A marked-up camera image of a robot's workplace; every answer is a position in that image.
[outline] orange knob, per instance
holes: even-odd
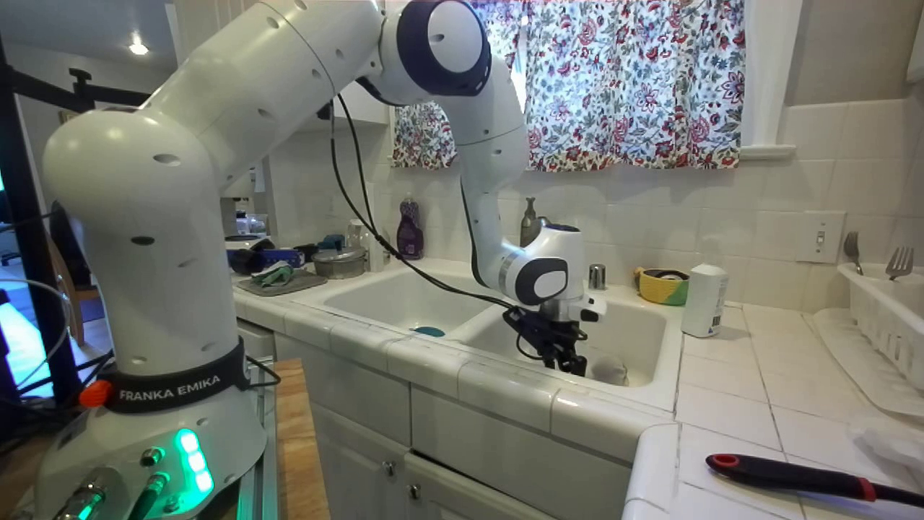
[[[80,404],[87,408],[96,408],[106,404],[106,400],[112,395],[113,384],[109,381],[93,381],[89,387],[83,389],[80,393]]]

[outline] floral curtain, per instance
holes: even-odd
[[[532,167],[737,164],[744,0],[534,0],[529,9]]]
[[[504,56],[510,67],[517,53],[524,5],[520,0],[470,3],[484,24],[492,54]],[[437,104],[429,102],[395,109],[394,166],[438,169],[448,167],[455,158],[456,144],[449,120]]]

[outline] light switch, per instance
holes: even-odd
[[[843,211],[803,213],[796,241],[796,261],[816,264],[837,262],[846,215]]]

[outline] dish soap bottle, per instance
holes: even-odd
[[[536,240],[542,228],[542,223],[536,218],[536,210],[532,207],[534,202],[536,197],[526,198],[526,211],[520,220],[520,247],[526,247]]]
[[[423,258],[423,229],[420,228],[420,206],[407,194],[401,201],[401,223],[398,224],[398,252],[408,260]]]
[[[697,338],[718,334],[727,289],[728,273],[721,267],[710,264],[693,267],[687,290],[687,308],[684,309],[680,328]]]

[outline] red and black handle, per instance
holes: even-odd
[[[710,455],[706,464],[719,475],[755,488],[806,491],[862,501],[897,501],[924,507],[924,495],[874,484],[839,471],[731,453]]]

